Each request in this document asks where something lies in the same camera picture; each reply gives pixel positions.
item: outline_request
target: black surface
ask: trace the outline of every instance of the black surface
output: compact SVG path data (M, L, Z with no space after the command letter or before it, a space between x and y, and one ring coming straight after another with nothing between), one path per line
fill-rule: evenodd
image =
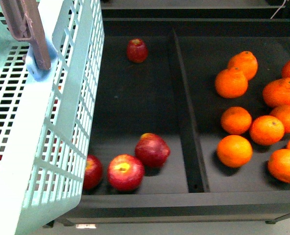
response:
M243 136L253 146L251 161L239 169L225 167L218 160L218 142L228 135L220 126L221 114L229 107L242 106L253 119L271 111L262 98L264 86L281 78L281 68L290 59L290 38L257 37L181 37L179 39L189 80L202 156L211 192L290 190L290 184L275 180L266 162L276 149L286 146L290 134L282 141L263 147ZM259 70L249 81L245 95L235 99L220 97L214 87L216 75L226 68L229 59L249 50L257 57Z
M277 8L244 9L102 9L104 18L227 18L227 19L269 19ZM275 18L281 16L280 9Z
M167 55L166 37L144 37L149 50L141 64L128 61L132 37L106 37L99 75L89 153L103 163L104 180L83 194L118 194L107 182L110 161L134 155L143 133L160 135L171 154L161 169L146 168L142 185L132 194L187 193L188 184L179 136Z

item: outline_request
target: red fruit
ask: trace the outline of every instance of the red fruit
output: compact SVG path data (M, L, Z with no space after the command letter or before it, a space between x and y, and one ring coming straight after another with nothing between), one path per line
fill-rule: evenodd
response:
M143 180L145 168L142 162L128 154L116 156L108 166L108 182L118 191L132 191Z
M96 187L102 179L102 164L94 155L87 155L83 189L90 190Z
M145 42L139 38L130 40L127 45L126 55L134 63L143 62L148 56L148 49Z
M149 167L162 167L169 155L170 148L166 142L153 133L143 134L135 147L135 156Z

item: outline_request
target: white floor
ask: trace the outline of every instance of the white floor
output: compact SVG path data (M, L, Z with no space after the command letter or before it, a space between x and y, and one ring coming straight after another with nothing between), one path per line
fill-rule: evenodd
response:
M290 219L275 225L265 222L100 224L93 230L55 224L52 229L40 228L30 235L290 235Z

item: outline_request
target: black tray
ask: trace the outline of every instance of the black tray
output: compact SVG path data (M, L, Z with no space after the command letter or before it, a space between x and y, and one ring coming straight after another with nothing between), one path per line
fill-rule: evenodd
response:
M138 190L118 193L104 179L59 220L274 223L289 218L290 185L266 171L271 151L283 147L289 135L271 148L253 144L253 159L237 171L218 162L214 151L227 135L218 123L225 108L244 104L253 117L268 111L260 94L290 59L290 21L104 19L104 29L89 153L106 169L116 155L133 154L142 133L153 132L166 139L172 154L161 171L146 169ZM134 37L144 38L149 49L148 59L138 65L125 55ZM259 72L244 97L227 102L216 94L214 79L242 50L257 56Z

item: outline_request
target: basket grid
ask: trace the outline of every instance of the basket grid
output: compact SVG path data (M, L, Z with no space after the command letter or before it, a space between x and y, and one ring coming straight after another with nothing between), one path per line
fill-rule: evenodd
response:
M28 72L22 61L28 44L14 44L0 74L0 164Z
M103 25L95 23L97 28L92 31L73 135L71 140L67 140L58 133L55 124L70 69L83 1L72 1L72 3L69 10L69 22L66 23L65 33L61 38L51 102L47 109L39 148L25 194L24 208L81 194L81 179L86 164L85 155L89 146L90 127L97 93L103 46ZM101 21L101 13L97 14L93 20L94 22Z

